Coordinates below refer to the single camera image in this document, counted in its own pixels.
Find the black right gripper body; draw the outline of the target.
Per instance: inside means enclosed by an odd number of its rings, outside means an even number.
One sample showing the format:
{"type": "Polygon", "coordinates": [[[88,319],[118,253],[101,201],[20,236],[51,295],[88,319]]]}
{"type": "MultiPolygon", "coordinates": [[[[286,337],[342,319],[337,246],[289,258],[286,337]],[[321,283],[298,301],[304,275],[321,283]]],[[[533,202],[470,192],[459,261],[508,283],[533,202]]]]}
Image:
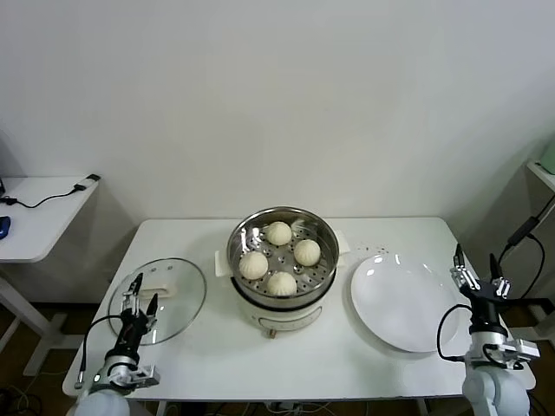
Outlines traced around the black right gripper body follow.
{"type": "Polygon", "coordinates": [[[471,289],[465,285],[461,287],[461,294],[470,301],[470,335],[479,332],[504,334],[497,310],[504,299],[497,295],[494,285],[481,285],[479,289],[471,289]]]}

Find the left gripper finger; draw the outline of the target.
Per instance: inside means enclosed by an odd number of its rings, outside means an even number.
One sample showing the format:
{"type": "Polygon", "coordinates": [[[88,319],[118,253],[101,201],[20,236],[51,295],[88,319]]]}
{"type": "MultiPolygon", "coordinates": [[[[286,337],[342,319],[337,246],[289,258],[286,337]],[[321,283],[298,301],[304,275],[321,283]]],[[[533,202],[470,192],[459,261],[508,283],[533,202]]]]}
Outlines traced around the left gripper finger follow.
{"type": "Polygon", "coordinates": [[[142,285],[143,274],[139,273],[131,282],[129,288],[123,292],[122,311],[130,309],[132,313],[140,310],[140,287],[142,285]]]}
{"type": "Polygon", "coordinates": [[[146,318],[147,318],[146,331],[147,332],[151,331],[153,326],[157,322],[156,314],[158,310],[158,297],[159,297],[158,294],[155,293],[147,306],[147,312],[146,312],[146,318]]]}

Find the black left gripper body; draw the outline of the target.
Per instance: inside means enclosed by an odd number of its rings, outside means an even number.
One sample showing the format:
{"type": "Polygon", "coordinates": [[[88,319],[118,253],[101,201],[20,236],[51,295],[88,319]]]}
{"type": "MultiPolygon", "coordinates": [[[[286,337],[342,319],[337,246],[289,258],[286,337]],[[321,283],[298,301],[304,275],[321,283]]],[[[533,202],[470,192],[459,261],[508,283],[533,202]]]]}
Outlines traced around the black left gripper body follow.
{"type": "Polygon", "coordinates": [[[136,353],[143,335],[148,331],[149,319],[140,310],[134,314],[131,309],[121,313],[122,328],[116,341],[119,353],[136,353]]]}

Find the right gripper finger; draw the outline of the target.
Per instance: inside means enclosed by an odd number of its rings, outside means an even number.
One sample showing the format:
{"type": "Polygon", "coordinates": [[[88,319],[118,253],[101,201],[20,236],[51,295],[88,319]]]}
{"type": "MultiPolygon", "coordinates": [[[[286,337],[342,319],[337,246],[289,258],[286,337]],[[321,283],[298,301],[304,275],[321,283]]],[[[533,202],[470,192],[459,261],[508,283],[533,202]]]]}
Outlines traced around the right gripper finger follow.
{"type": "Polygon", "coordinates": [[[500,265],[500,261],[491,253],[489,255],[490,262],[490,283],[495,288],[495,295],[498,298],[506,300],[511,289],[510,282],[504,278],[504,273],[500,265]]]}
{"type": "Polygon", "coordinates": [[[460,244],[456,245],[453,262],[454,266],[450,269],[450,274],[458,288],[469,288],[473,291],[479,291],[481,289],[479,279],[467,268],[465,255],[460,244]]]}

